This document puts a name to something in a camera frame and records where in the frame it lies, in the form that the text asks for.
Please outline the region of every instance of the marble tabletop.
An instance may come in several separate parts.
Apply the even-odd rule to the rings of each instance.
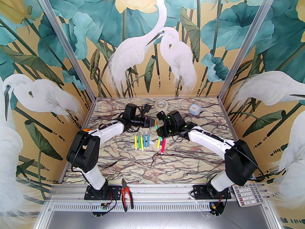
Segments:
[[[123,112],[127,103],[138,106],[154,105],[157,98],[102,99],[95,106],[88,128],[97,129],[101,123]],[[185,121],[193,121],[205,130],[227,139],[233,139],[227,122],[216,98],[165,98],[169,107],[166,113],[178,110]],[[199,116],[191,115],[191,104],[203,107]],[[152,108],[146,116],[156,118],[157,111]],[[224,161],[209,149],[180,137],[167,138],[165,151],[157,149],[155,128],[140,128],[140,134],[150,133],[149,149],[135,150],[134,133],[122,133],[101,144],[98,166],[109,184],[121,183],[124,178],[132,184],[149,183],[206,183],[216,173],[224,170]],[[86,183],[83,176],[70,172],[66,183]]]

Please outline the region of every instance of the red pliers handle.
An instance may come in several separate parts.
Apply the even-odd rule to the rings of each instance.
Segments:
[[[133,209],[134,206],[133,206],[132,193],[130,192],[129,187],[125,183],[124,179],[122,179],[122,186],[123,186],[123,188],[122,188],[122,203],[123,203],[124,211],[127,212],[127,205],[126,205],[126,201],[125,201],[125,193],[128,193],[129,199],[130,199],[130,207],[131,207],[131,209]]]

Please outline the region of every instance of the wallpaper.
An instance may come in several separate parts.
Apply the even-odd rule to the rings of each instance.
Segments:
[[[91,105],[50,33],[37,0],[0,0],[1,228],[32,227]]]
[[[96,96],[154,97],[216,96],[262,0],[49,1]]]
[[[284,228],[305,228],[305,0],[275,0],[266,22],[272,36],[255,44],[222,101]]]

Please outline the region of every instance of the pink marker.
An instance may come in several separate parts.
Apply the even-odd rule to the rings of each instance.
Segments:
[[[163,154],[163,152],[164,152],[165,142],[166,142],[166,138],[163,138],[161,154]]]

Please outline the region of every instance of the masking tape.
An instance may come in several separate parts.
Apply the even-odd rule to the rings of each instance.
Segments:
[[[168,102],[164,99],[159,99],[155,102],[155,110],[157,112],[166,111],[168,109]]]

